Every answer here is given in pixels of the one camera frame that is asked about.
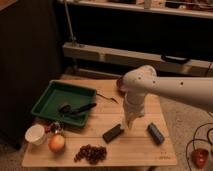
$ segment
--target green plastic tray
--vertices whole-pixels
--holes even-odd
[[[72,126],[84,127],[90,110],[84,111],[83,116],[70,118],[60,116],[58,108],[63,103],[67,102],[71,105],[71,108],[75,109],[93,103],[95,101],[95,96],[95,89],[52,81],[34,105],[31,113],[44,119],[60,121]]]

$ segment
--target orange object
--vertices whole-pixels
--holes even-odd
[[[50,138],[48,146],[52,152],[61,152],[65,146],[65,138],[61,134],[55,134]]]
[[[194,150],[191,154],[192,161],[198,169],[202,169],[208,159],[209,152],[203,148]]]

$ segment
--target power cord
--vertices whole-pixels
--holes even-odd
[[[188,165],[190,171],[192,171],[192,168],[191,168],[191,166],[190,166],[190,164],[189,164],[189,159],[190,159],[190,158],[188,157],[188,148],[189,148],[189,145],[190,145],[192,142],[195,142],[195,141],[203,141],[203,142],[209,144],[208,140],[205,140],[205,139],[192,139],[192,140],[190,140],[190,141],[187,143],[187,145],[186,145],[186,153],[185,153],[185,154],[186,154],[187,165]]]
[[[207,114],[213,119],[213,113],[207,112]],[[210,138],[210,133],[213,131],[213,128],[208,129],[207,134],[206,134],[207,140],[206,140],[206,139],[199,139],[199,138],[196,138],[196,134],[197,134],[198,130],[199,130],[200,128],[206,126],[206,125],[213,125],[213,123],[212,123],[212,122],[211,122],[211,123],[205,123],[205,124],[202,124],[202,125],[200,125],[199,127],[197,127],[197,129],[195,130],[195,132],[194,132],[194,134],[193,134],[193,139],[190,140],[190,141],[187,143],[187,145],[186,145],[186,151],[185,151],[186,153],[185,153],[185,155],[186,155],[187,165],[188,165],[190,171],[192,171],[192,168],[191,168],[191,166],[190,166],[190,164],[189,164],[189,157],[188,157],[188,148],[189,148],[189,145],[190,145],[191,143],[193,143],[193,149],[194,149],[194,150],[196,149],[196,148],[195,148],[195,142],[196,142],[196,141],[202,141],[202,142],[208,143],[210,146],[213,145],[213,141],[212,141],[211,138]]]

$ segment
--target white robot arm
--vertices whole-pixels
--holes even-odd
[[[145,65],[125,74],[122,83],[126,91],[123,129],[131,128],[134,119],[144,115],[147,93],[213,112],[213,78],[157,77],[155,69]]]

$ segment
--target small bowl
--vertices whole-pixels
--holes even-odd
[[[31,126],[25,133],[25,139],[34,145],[42,144],[46,139],[44,127],[40,124]]]

